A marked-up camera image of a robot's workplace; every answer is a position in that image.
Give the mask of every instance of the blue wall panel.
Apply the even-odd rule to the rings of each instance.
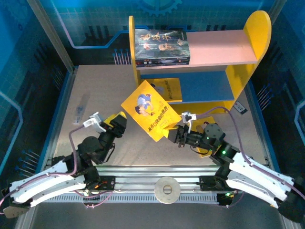
[[[268,11],[273,2],[274,0],[42,0],[75,65],[115,64],[114,49],[128,49],[128,36],[122,34],[110,46],[105,45],[120,31],[127,32],[130,15],[134,16],[136,25],[145,25],[150,29],[166,29],[174,25],[185,26],[192,31],[235,30],[243,28],[252,12]],[[92,47],[104,50],[79,50]]]
[[[30,176],[22,152],[40,154],[66,69],[26,0],[0,0],[0,188]],[[4,97],[20,107],[23,124]],[[0,228],[13,228],[1,216]]]
[[[305,176],[305,2],[288,0],[272,27],[268,52],[252,81],[256,92],[267,86],[263,117],[282,172]]]

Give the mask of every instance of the yellow book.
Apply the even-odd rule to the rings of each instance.
[[[176,125],[181,120],[180,115],[147,81],[144,81],[121,106],[156,142],[164,136],[164,128]]]
[[[179,78],[168,79],[146,79],[147,82],[162,96],[170,102],[182,102],[182,93]]]

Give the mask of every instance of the gear logo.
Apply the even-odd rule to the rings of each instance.
[[[171,13],[173,9],[177,9],[177,5],[181,4],[182,0],[139,0],[138,8],[149,16],[160,14],[165,16],[166,13]]]

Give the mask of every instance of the table surface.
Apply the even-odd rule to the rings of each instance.
[[[135,90],[131,65],[81,65],[78,68],[67,110],[62,123],[54,156],[67,156],[72,152],[68,134],[77,125],[75,111],[84,94],[89,94],[81,122],[99,112],[103,118],[123,111],[121,103]],[[248,112],[241,115],[234,108],[245,153],[264,164],[264,152],[257,135],[245,93],[238,101]],[[226,133],[225,140],[239,148],[236,131],[228,114],[213,115]],[[98,136],[92,128],[83,128],[72,135],[75,145],[88,136]],[[127,128],[122,138],[115,139],[115,151],[107,165],[214,165],[208,157],[200,158],[189,147],[178,148],[166,138],[154,142],[136,122],[127,115]]]

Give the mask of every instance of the book on shelf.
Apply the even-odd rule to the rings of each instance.
[[[135,29],[137,67],[189,64],[185,31]]]
[[[156,142],[163,130],[181,121],[161,95],[146,80],[121,104],[122,108]]]
[[[146,79],[148,83],[168,103],[182,102],[182,93],[179,78]]]

